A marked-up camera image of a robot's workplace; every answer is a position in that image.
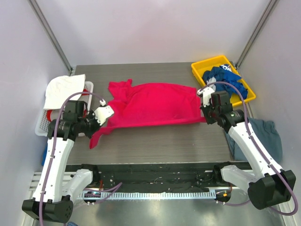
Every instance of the vertical metal pole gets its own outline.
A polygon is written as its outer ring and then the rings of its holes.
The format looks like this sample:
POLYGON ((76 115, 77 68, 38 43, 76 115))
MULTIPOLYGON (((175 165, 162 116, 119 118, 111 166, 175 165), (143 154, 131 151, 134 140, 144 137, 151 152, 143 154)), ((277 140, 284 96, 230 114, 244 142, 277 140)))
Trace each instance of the vertical metal pole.
POLYGON ((64 54, 60 44, 58 43, 55 35, 53 34, 42 10, 40 9, 38 3, 36 2, 36 0, 28 0, 29 4, 31 5, 33 11, 35 12, 35 14, 37 15, 39 21, 41 22, 46 34, 48 35, 48 37, 50 38, 54 48, 56 49, 58 55, 60 56, 60 58, 62 59, 64 65, 66 66, 67 70, 69 73, 72 72, 72 67, 66 57, 66 55, 64 54))
POLYGON ((256 25, 249 41, 247 42, 243 52, 241 53, 238 62, 235 64, 236 68, 239 68, 241 66, 241 64, 243 63, 246 55, 248 54, 248 52, 250 51, 252 45, 254 44, 256 38, 258 37, 260 31, 262 30, 263 26, 265 25, 265 23, 267 22, 267 19, 269 18, 269 16, 271 15, 273 9, 275 8, 276 4, 278 3, 279 0, 270 0, 267 7, 265 8, 258 24, 256 25))

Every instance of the cable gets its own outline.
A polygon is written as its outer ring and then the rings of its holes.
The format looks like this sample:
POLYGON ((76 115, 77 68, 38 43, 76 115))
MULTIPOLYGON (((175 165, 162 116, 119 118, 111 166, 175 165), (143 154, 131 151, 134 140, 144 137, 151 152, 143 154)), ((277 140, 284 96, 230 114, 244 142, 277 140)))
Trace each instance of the cable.
MULTIPOLYGON (((97 190, 86 188, 86 189, 84 189, 84 191, 98 192, 98 193, 101 193, 101 192, 110 192, 110 191, 119 189, 121 185, 122 185, 122 182, 120 182, 119 184, 117 184, 115 187, 112 187, 112 188, 107 189, 107 190, 97 191, 97 190)), ((101 195, 99 195, 99 194, 87 194, 87 195, 94 196, 94 197, 101 197, 101 195)))
POLYGON ((122 182, 120 182, 119 184, 117 184, 115 187, 109 188, 107 190, 102 190, 102 191, 94 190, 94 189, 90 189, 90 188, 85 188, 84 191, 90 191, 90 192, 110 192, 110 191, 115 190, 116 188, 119 188, 121 186, 121 184, 122 184, 122 182))
POLYGON ((101 199, 101 200, 98 200, 98 201, 96 201, 95 202, 95 204, 99 204, 99 203, 102 203, 103 201, 105 201, 105 200, 107 200, 108 198, 110 198, 119 188, 120 188, 120 186, 122 185, 122 182, 120 182, 118 185, 117 185, 117 188, 114 190, 114 191, 112 191, 107 197, 105 197, 105 198, 103 198, 103 199, 101 199))
MULTIPOLYGON (((108 198, 110 198, 119 188, 120 188, 120 186, 122 185, 122 182, 120 182, 118 185, 116 185, 115 186, 115 190, 114 191, 112 191, 107 197, 105 197, 105 198, 103 198, 103 199, 101 199, 101 200, 99 200, 99 201, 97 201, 97 202, 94 202, 94 204, 99 204, 99 203, 102 203, 103 201, 105 201, 105 200, 107 200, 108 198)), ((83 203, 83 204, 79 204, 79 205, 77 205, 73 210, 76 210, 77 208, 79 208, 79 207, 81 207, 81 206, 87 206, 87 204, 86 203, 83 203)))
POLYGON ((95 93, 91 93, 91 92, 77 92, 77 93, 74 93, 72 94, 71 96, 69 96, 65 102, 63 103, 59 113, 58 113, 58 117, 56 119, 56 122, 55 122, 55 131, 54 131, 54 136, 53 136, 53 147, 52 147, 52 152, 51 152, 51 155, 50 155, 50 160, 49 160, 49 164, 48 164, 48 167, 47 167, 47 171, 46 171, 46 174, 45 174, 45 179, 44 179, 44 182, 43 182, 43 185, 42 185, 42 191, 41 191, 41 197, 40 197, 40 204, 39 204, 39 222, 40 222, 40 226, 44 226, 44 222, 43 222, 43 200, 44 200, 44 194, 45 194, 45 188, 46 188, 46 184, 47 184, 47 180, 48 180, 48 177, 49 177, 49 174, 50 174, 50 169, 51 169, 51 166, 52 166, 52 162, 53 162, 53 158, 55 156, 55 146, 56 146, 56 137, 57 137, 57 128, 58 128, 58 124, 59 124, 59 121, 61 119, 61 115, 62 115, 62 112, 63 112, 63 109, 66 105, 66 103, 74 96, 76 95, 82 95, 82 94, 89 94, 89 95, 93 95, 95 97, 97 97, 98 99, 100 100, 103 100, 103 98, 101 96, 99 96, 98 94, 95 94, 95 93))
MULTIPOLYGON (((281 215, 284 215, 284 216, 292 216, 294 215, 297 211, 298 211, 298 208, 299 208, 299 205, 298 205, 298 201, 297 201, 297 197, 296 195, 294 194, 294 192, 292 191, 291 187, 289 186, 289 184, 286 182, 286 180, 283 178, 283 176, 277 171, 277 169, 271 164, 271 162, 269 161, 268 157, 265 156, 265 154, 263 153, 263 151, 261 150, 261 148, 258 146, 257 142, 255 141, 254 137, 252 136, 251 134, 251 131, 250 131, 250 128, 249 128, 249 125, 248 125, 248 117, 247 117, 247 109, 246 109, 246 104, 245 104, 245 101, 241 95, 241 93, 239 92, 239 90, 233 86, 232 84, 228 83, 228 82, 224 82, 224 81, 216 81, 216 82, 212 82, 212 83, 209 83, 207 85, 205 85, 200 91, 202 91, 203 89, 207 88, 208 86, 210 85, 213 85, 213 84, 224 84, 224 85, 228 85, 230 87, 232 87, 236 92, 237 94, 239 95, 240 97, 240 100, 243 104, 243 108, 244 108, 244 117, 245 117, 245 125, 246 125, 246 130, 247 130, 247 133, 250 137, 250 139, 252 140, 253 144, 255 145, 255 147, 257 148, 257 150, 259 151, 259 153, 262 155, 262 157, 264 158, 264 160, 267 162, 267 164, 274 170, 274 172, 277 174, 277 176, 280 178, 280 180, 283 182, 283 184, 286 186, 287 190, 289 191, 289 193, 292 195, 292 198, 293 198, 293 201, 294 201, 294 204, 295 204, 295 208, 292 212, 290 213, 283 213, 281 211, 278 211, 277 209, 271 207, 271 209, 273 211, 275 211, 276 213, 279 213, 281 215)), ((249 203, 250 200, 244 202, 244 203, 241 203, 241 204, 230 204, 230 203, 226 203, 225 205, 228 205, 228 206, 242 206, 242 205, 245 205, 247 203, 249 203)))

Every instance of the white cloth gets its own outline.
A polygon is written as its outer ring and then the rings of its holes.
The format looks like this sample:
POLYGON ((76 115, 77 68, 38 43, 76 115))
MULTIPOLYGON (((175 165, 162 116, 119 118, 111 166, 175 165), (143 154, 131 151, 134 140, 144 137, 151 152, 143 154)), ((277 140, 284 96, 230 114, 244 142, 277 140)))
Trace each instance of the white cloth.
MULTIPOLYGON (((82 92, 85 87, 86 75, 60 76, 50 81, 46 88, 44 109, 60 109, 64 101, 73 93, 82 92)), ((76 95, 71 100, 78 100, 76 95)))
MULTIPOLYGON (((216 78, 215 77, 212 77, 210 78, 209 80, 207 80, 207 84, 210 84, 210 83, 213 83, 213 82, 216 82, 216 78)), ((211 87, 214 91, 216 89, 215 85, 209 85, 209 87, 211 87)))

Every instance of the clothes pile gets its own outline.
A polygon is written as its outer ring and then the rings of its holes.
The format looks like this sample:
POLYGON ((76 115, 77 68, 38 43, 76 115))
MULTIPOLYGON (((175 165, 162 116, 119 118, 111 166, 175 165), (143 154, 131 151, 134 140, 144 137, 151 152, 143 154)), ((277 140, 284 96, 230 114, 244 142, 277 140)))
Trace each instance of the clothes pile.
MULTIPOLYGON (((203 74, 203 80, 206 84, 210 84, 216 81, 224 81, 235 86, 241 93, 243 99, 246 99, 248 96, 248 90, 244 87, 241 82, 238 82, 241 77, 237 74, 234 74, 231 71, 230 65, 221 65, 220 67, 213 67, 211 71, 205 71, 203 74)), ((227 91, 229 96, 232 96, 232 93, 237 92, 230 86, 224 84, 214 84, 210 86, 214 91, 227 91)))

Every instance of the white wall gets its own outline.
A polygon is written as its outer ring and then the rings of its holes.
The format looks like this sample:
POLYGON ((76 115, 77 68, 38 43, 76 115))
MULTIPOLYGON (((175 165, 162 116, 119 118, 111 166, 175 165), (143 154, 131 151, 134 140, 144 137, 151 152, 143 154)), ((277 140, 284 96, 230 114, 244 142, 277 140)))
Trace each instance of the white wall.
POLYGON ((37 0, 74 65, 237 61, 268 0, 37 0))
POLYGON ((0 20, 0 225, 20 226, 46 144, 34 134, 45 89, 67 71, 26 0, 1 0, 0 20))
MULTIPOLYGON (((258 118, 273 120, 281 136, 282 166, 297 176, 301 202, 301 1, 279 1, 241 66, 255 91, 251 102, 258 118)), ((301 211, 297 215, 301 225, 301 211)))

